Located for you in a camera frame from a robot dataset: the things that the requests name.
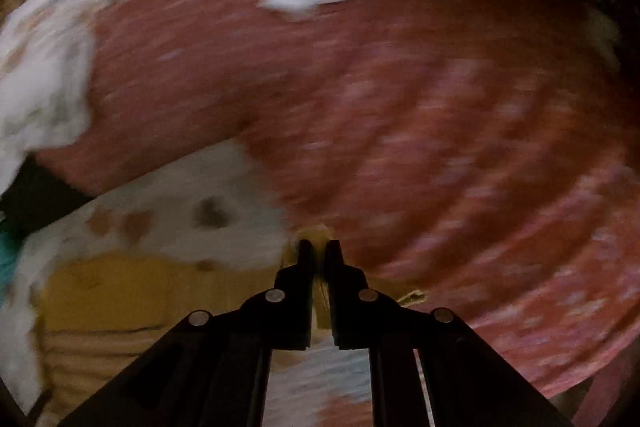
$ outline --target clothing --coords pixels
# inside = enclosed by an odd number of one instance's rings
[[[98,18],[93,194],[236,136],[297,228],[451,307],[547,396],[640,332],[636,123],[582,0],[129,0]]]
[[[43,331],[173,326],[200,307],[234,309],[273,284],[287,235],[255,175],[229,140],[31,233],[0,307],[0,377],[24,412],[47,383]],[[78,270],[50,279],[73,262]],[[53,296],[43,293],[47,284]],[[181,290],[167,293],[167,285]]]
[[[28,0],[0,33],[0,195],[27,154],[87,130],[92,23],[111,0]]]

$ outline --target black metal bracket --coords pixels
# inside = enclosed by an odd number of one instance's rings
[[[404,309],[367,286],[330,241],[335,345],[369,349],[376,427],[570,427],[459,317]],[[234,312],[196,311],[67,416],[62,427],[259,427],[273,349],[310,345],[312,245]],[[420,378],[418,365],[425,375]]]

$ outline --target rivet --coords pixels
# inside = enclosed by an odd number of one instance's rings
[[[189,324],[191,326],[204,326],[207,322],[209,322],[209,314],[202,310],[189,315]]]
[[[269,290],[265,293],[264,298],[269,302],[282,302],[284,301],[284,291],[278,289]]]
[[[448,310],[446,308],[438,308],[433,312],[433,316],[438,322],[449,324],[453,321],[454,314],[451,310]]]
[[[378,299],[378,292],[371,288],[364,288],[364,290],[359,291],[358,297],[363,302],[373,302]]]

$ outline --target laundry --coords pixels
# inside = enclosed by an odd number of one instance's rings
[[[323,247],[332,235],[326,227],[287,239],[282,213],[270,205],[258,176],[259,167],[228,140],[104,194],[31,235],[12,297],[0,309],[0,374],[25,410],[52,390],[41,427],[56,425],[191,311],[232,311],[272,287],[300,238]],[[205,210],[226,219],[203,219]],[[405,304],[417,302],[411,286],[369,283],[393,298],[409,295]],[[329,327],[328,303],[322,288],[314,295],[318,353],[310,356],[316,361],[277,353],[274,371],[328,371],[333,363],[347,372],[365,362],[364,375],[346,378],[366,397],[366,357],[330,352],[330,333],[321,331]],[[318,410],[304,412],[310,426],[329,400],[320,393],[326,379],[315,385]],[[268,417],[279,417],[282,384],[277,393]]]
[[[25,156],[90,126],[95,14],[113,0],[28,0],[0,34],[0,194]]]

